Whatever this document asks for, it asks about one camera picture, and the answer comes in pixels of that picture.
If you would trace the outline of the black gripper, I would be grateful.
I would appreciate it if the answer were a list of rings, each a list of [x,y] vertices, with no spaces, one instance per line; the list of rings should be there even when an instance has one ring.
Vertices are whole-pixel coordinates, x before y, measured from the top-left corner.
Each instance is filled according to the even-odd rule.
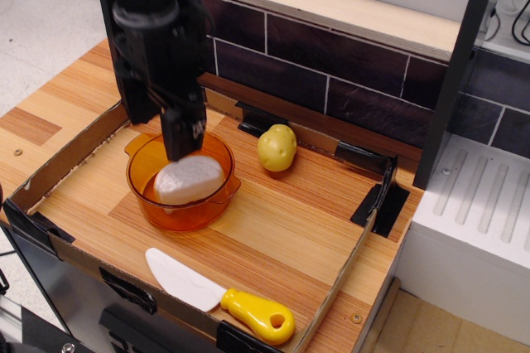
[[[178,162],[199,151],[206,130],[197,78],[207,58],[206,10],[200,0],[115,0],[118,52],[114,70],[132,124],[162,110],[166,156]]]

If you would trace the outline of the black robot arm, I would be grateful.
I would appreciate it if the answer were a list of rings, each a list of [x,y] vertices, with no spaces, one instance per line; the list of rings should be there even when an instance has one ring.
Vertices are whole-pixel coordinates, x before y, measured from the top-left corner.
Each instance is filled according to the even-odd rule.
[[[161,120],[166,156],[201,149],[209,55],[200,0],[100,0],[121,101],[134,124]]]

